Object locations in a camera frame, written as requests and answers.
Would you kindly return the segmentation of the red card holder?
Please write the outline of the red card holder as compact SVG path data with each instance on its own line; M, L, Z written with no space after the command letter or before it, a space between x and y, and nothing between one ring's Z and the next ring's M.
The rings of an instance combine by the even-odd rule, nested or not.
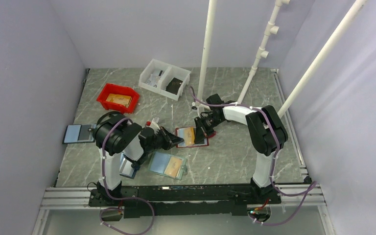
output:
M177 148L209 146L208 139L195 143L195 127L176 128L175 134L184 140L182 143L177 144Z

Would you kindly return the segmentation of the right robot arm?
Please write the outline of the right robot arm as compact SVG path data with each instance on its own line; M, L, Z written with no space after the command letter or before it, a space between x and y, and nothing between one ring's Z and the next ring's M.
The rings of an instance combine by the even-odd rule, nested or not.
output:
M218 94L213 94L201 104L210 108L205 115L194 119L195 143L201 142L214 133L214 128L227 121L234 121L247 126L254 149L258 152L256 168L251 188L251 199L262 203L274 190L274 169L279 152L288 140L288 133L271 105L253 107L234 101L224 102Z

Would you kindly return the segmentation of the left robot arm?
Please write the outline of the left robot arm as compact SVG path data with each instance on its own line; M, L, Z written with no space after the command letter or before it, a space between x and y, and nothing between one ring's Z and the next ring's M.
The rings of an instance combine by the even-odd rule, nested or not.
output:
M101 158L101 176L96 187L110 206L122 197L122 163L130 163L137 171L154 151L170 150L184 141L156 123L142 127L119 111L107 112L97 120L93 138Z

